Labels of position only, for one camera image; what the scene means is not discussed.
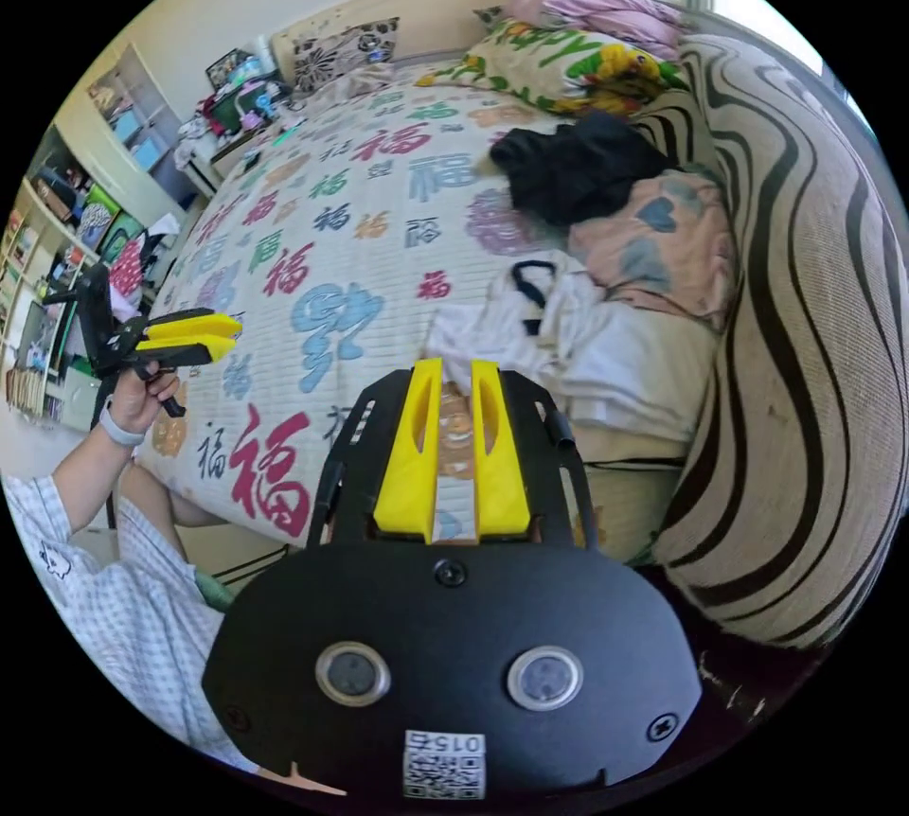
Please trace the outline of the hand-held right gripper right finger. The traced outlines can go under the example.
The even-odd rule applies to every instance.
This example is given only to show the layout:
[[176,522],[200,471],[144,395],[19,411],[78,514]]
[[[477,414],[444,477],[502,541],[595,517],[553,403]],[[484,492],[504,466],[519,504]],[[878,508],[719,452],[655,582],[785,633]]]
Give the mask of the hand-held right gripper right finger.
[[501,374],[491,361],[473,361],[471,376],[476,537],[520,539],[530,509]]

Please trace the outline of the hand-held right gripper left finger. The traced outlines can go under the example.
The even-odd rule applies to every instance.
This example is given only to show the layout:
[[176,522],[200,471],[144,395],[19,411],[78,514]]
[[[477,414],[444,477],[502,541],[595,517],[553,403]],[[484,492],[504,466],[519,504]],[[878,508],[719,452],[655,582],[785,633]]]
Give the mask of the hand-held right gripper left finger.
[[442,361],[418,361],[410,372],[373,519],[392,536],[433,541],[437,501]]

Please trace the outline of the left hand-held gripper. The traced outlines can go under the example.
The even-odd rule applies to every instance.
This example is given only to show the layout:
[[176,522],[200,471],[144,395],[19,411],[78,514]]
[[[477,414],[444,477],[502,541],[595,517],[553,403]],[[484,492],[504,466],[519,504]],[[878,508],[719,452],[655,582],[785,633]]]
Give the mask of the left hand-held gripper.
[[205,307],[137,315],[124,323],[111,312],[94,310],[93,373],[100,387],[93,417],[101,417],[123,371],[143,374],[151,362],[157,362],[161,372],[216,364],[241,333],[241,321]]

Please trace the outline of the person's left hand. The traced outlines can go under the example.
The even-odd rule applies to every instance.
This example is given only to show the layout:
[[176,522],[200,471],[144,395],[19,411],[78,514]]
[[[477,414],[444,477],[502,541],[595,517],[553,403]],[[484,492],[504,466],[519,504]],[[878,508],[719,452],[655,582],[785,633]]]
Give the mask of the person's left hand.
[[125,370],[102,414],[105,430],[121,444],[137,445],[178,387],[179,377],[173,371],[161,372],[154,365],[143,374]]

